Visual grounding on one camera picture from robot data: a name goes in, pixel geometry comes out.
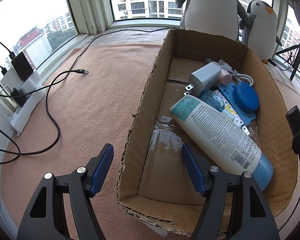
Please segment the black lipstick tube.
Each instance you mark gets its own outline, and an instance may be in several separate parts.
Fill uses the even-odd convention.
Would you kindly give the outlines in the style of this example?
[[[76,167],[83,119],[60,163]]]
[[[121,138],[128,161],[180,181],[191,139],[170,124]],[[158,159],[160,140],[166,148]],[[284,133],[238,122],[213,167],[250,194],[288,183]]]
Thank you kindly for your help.
[[[298,106],[293,106],[287,113],[286,119],[290,126],[292,135],[295,136],[300,132],[300,110]]]

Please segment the white lotion tube blue cap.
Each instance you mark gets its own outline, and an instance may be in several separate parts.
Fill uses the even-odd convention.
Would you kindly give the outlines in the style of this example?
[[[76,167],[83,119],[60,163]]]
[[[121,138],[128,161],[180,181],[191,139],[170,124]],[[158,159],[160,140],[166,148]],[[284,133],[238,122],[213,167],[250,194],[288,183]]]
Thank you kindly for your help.
[[[169,112],[197,146],[224,172],[250,172],[260,189],[266,189],[273,166],[259,146],[234,122],[195,96],[186,95]]]

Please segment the cardboard box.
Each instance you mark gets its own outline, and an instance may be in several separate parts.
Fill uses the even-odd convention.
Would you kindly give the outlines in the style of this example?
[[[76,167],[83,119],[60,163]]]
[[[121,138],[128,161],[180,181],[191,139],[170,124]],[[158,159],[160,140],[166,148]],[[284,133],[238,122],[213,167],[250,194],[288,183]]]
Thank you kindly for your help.
[[[223,60],[250,75],[260,99],[256,113],[262,152],[274,167],[265,197],[285,238],[296,205],[299,161],[287,111],[300,97],[272,77],[257,54],[223,36],[189,30],[168,33],[154,63],[128,135],[116,184],[118,207],[164,232],[189,236],[198,221],[204,198],[195,191],[181,160],[181,147],[190,138],[172,119],[169,109],[183,97],[189,75],[204,60]]]

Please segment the blue phone stand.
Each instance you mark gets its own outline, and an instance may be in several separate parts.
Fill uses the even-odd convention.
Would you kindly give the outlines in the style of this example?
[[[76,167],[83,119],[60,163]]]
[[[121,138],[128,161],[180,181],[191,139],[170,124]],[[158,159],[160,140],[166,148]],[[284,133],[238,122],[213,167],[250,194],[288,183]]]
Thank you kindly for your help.
[[[260,102],[253,87],[245,82],[239,82],[236,85],[230,83],[227,86],[219,83],[217,88],[234,107],[245,125],[248,126],[256,119],[255,111],[258,110]]]

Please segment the clear blue sanitizer bottle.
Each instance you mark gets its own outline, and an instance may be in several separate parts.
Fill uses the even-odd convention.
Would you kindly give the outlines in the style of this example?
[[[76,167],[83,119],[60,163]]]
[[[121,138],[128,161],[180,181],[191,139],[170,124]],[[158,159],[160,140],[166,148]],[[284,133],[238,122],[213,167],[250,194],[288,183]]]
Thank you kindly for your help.
[[[235,116],[225,109],[223,99],[216,92],[205,89],[200,93],[198,98],[222,113],[230,121],[234,121]]]

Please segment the blue round container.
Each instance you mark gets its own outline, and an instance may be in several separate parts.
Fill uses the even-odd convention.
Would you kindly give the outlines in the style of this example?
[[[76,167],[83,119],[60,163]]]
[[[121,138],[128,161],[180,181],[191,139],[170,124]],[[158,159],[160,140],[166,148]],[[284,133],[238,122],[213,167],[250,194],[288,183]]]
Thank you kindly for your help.
[[[245,113],[253,113],[260,106],[258,94],[249,84],[239,82],[234,87],[233,97],[238,107]]]

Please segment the white wall charger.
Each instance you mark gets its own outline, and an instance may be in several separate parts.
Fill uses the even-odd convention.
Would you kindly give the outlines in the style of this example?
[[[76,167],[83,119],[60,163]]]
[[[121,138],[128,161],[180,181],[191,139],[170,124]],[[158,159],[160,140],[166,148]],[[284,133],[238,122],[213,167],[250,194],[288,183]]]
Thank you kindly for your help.
[[[212,62],[192,72],[189,76],[189,84],[185,86],[184,95],[198,97],[203,90],[210,89],[218,82],[220,74],[221,69]]]

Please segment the pink cogi bottle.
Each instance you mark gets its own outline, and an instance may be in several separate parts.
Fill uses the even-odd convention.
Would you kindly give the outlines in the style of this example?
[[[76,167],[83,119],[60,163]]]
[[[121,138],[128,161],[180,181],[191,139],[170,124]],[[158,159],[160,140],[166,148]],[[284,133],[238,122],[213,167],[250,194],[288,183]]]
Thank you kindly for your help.
[[[232,82],[232,75],[222,67],[218,62],[212,61],[210,58],[205,60],[205,63],[214,63],[217,67],[221,69],[221,73],[219,75],[218,81],[224,86],[229,85]]]

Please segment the keys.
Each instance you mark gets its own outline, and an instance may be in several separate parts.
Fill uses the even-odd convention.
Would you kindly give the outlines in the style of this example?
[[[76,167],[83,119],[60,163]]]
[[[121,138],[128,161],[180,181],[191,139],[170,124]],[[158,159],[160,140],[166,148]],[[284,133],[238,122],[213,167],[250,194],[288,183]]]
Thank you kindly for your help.
[[[240,129],[249,137],[253,137],[255,135],[255,132],[253,128],[247,127],[246,125],[240,126]]]

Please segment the pink felt mat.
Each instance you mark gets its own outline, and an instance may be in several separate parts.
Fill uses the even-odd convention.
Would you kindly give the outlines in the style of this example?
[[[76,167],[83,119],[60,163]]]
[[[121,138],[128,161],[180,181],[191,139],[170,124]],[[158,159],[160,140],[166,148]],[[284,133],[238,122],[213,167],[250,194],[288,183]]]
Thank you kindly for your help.
[[[57,145],[42,154],[20,157],[2,168],[1,197],[15,225],[21,223],[44,174],[71,172],[110,143],[114,147],[114,160],[101,192],[91,201],[107,239],[157,239],[161,233],[173,239],[182,236],[164,232],[123,212],[116,198],[127,138],[161,47],[128,43],[76,49],[60,66],[60,71],[74,65],[87,69],[88,74],[70,74],[53,87],[48,100],[36,107],[17,137],[23,151],[39,150],[54,141],[55,127],[59,126],[61,138]],[[285,86],[300,97],[292,87]],[[290,215],[295,223],[288,226],[290,233],[300,221],[300,164],[296,191],[296,205]]]

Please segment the white power strip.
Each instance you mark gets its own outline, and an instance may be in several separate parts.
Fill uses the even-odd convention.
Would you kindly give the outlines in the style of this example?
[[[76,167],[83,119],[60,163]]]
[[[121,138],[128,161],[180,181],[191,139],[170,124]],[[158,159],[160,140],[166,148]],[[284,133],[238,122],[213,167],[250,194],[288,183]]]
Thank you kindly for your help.
[[[21,135],[31,117],[32,112],[46,94],[47,89],[43,88],[42,84],[39,83],[39,80],[40,75],[37,71],[34,71],[18,88],[21,94],[25,95],[29,92],[30,94],[25,96],[25,103],[23,106],[19,106],[17,108],[10,120],[10,124],[15,130],[17,136]]]

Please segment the small penguin plush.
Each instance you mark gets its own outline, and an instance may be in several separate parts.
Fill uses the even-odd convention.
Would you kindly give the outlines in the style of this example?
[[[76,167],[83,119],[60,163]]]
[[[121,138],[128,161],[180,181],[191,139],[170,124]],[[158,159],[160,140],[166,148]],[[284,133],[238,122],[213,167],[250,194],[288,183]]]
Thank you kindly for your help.
[[[253,0],[247,7],[250,24],[239,21],[242,43],[252,49],[267,64],[278,44],[282,45],[277,32],[277,15],[273,8],[261,0]]]

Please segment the white power bank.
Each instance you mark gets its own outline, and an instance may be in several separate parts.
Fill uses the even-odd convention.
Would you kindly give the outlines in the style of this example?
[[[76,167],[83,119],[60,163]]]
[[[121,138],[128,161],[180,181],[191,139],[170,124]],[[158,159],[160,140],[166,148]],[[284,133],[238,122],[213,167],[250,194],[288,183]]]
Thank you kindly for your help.
[[[23,84],[23,81],[18,76],[17,72],[14,70],[13,67],[11,67],[6,74],[1,79],[1,84],[3,86],[8,85],[12,90],[15,88],[17,90],[20,89],[21,85]]]

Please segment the black power bank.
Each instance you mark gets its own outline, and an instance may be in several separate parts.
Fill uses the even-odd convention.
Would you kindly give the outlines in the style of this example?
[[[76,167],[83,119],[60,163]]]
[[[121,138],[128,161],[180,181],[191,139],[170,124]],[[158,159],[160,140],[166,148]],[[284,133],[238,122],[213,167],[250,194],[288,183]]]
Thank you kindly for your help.
[[[33,68],[22,51],[11,60],[11,63],[21,81],[26,81],[33,74]]]

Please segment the large penguin plush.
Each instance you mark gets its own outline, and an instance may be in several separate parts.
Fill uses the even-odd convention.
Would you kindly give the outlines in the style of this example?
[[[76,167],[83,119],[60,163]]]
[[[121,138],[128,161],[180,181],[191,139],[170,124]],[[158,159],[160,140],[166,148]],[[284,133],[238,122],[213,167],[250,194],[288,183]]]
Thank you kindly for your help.
[[[238,40],[239,20],[251,20],[239,0],[175,0],[177,8],[185,6],[180,27]]]

